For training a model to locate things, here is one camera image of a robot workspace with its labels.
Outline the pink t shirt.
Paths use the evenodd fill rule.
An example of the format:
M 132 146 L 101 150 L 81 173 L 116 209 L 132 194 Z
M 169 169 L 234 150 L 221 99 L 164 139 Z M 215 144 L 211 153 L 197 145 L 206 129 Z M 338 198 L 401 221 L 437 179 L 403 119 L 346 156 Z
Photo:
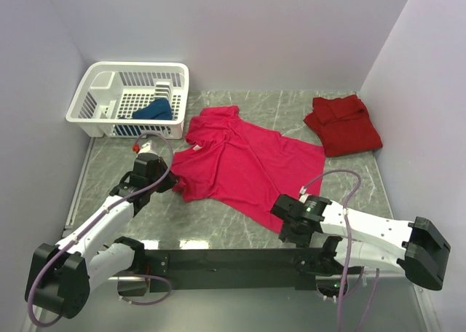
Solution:
M 323 147 L 246 122 L 238 106 L 203 109 L 186 142 L 173 157 L 173 191 L 185 202 L 218 200 L 275 233 L 283 224 L 270 212 L 277 198 L 297 197 L 325 165 Z

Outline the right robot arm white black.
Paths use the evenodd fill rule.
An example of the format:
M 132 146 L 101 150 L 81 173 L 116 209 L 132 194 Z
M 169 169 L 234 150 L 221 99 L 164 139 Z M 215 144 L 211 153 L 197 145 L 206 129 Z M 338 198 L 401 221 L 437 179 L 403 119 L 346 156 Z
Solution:
M 431 291 L 443 287 L 451 246 L 426 218 L 382 218 L 310 194 L 281 194 L 271 212 L 283 222 L 280 240 L 304 249 L 296 259 L 302 272 L 329 277 L 374 268 Z

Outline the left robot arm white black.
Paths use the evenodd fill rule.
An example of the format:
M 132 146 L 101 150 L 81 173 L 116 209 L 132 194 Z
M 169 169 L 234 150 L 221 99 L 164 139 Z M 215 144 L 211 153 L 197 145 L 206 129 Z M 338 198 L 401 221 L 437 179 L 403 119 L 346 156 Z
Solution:
M 149 203 L 152 194 L 176 185 L 178 178 L 171 167 L 154 152 L 139 152 L 132 170 L 92 216 L 56 244 L 43 243 L 34 251 L 25 290 L 28 317 L 34 325 L 47 326 L 36 317 L 36 308 L 57 319 L 77 316 L 90 294 L 110 277 L 161 278 L 142 242 L 119 237 L 108 248 L 104 245 Z

